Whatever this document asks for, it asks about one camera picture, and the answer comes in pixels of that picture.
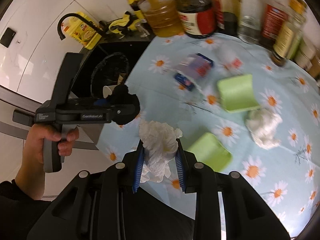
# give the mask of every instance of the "black sink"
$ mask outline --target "black sink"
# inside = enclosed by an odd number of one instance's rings
[[[79,98],[91,97],[91,75],[94,68],[106,56],[115,53],[123,53],[129,61],[129,73],[148,47],[150,41],[117,41],[100,43],[87,57],[80,71],[76,76],[76,80],[71,91]]]

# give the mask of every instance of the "light blue tablecloth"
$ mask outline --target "light blue tablecloth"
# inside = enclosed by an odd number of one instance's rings
[[[230,46],[243,62],[239,68],[229,71],[219,62],[217,51],[222,44]],[[197,91],[181,90],[169,70],[192,53],[201,53],[215,62],[204,96]],[[253,75],[257,101],[283,119],[275,135],[281,140],[277,148],[264,150],[252,141],[244,124],[247,112],[231,114],[220,108],[217,81],[241,73]],[[184,149],[210,131],[233,155],[233,161],[223,172],[241,172],[278,215],[290,236],[300,233],[320,203],[317,187],[320,184],[320,96],[315,81],[304,70],[293,62],[279,68],[264,48],[223,34],[215,34],[209,40],[195,40],[185,35],[168,39],[156,37],[126,84],[130,93],[137,94],[141,112],[125,126],[104,125],[97,147],[108,158],[118,162],[125,153],[136,149],[142,118],[180,128]],[[232,129],[231,136],[225,135],[224,127]],[[171,177],[164,178],[162,183],[146,182],[140,186],[194,218],[196,196],[184,194],[177,188],[174,160],[170,162],[170,169]]]

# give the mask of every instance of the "crumpled tissue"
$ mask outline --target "crumpled tissue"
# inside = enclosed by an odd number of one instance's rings
[[[246,120],[252,139],[259,147],[266,150],[280,145],[281,140],[274,139],[276,128],[280,123],[282,123],[280,115],[266,108],[251,111],[249,119]]]
[[[177,138],[182,137],[180,129],[173,129],[167,123],[141,120],[139,136],[145,148],[140,182],[148,180],[161,182],[163,176],[170,177],[169,161],[178,150]]]

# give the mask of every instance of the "black switch plate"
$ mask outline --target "black switch plate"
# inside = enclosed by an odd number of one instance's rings
[[[34,116],[31,114],[26,114],[24,112],[20,112],[18,110],[14,110],[13,116],[12,116],[12,121],[31,127],[34,124]]]
[[[1,37],[0,43],[8,48],[15,35],[16,32],[13,29],[7,28]]]

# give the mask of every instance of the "black faucet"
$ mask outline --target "black faucet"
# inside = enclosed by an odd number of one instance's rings
[[[66,15],[62,16],[62,18],[58,22],[58,34],[59,34],[61,40],[64,40],[66,38],[61,30],[61,25],[62,25],[63,20],[68,17],[76,17],[76,18],[80,19],[81,21],[83,21],[84,23],[89,25],[92,29],[94,29],[97,33],[99,33],[102,37],[107,38],[107,34],[104,31],[102,31],[101,29],[99,29],[98,27],[96,27],[93,24],[93,22],[89,22],[87,19],[83,18],[81,15],[79,15],[77,13],[67,13]]]

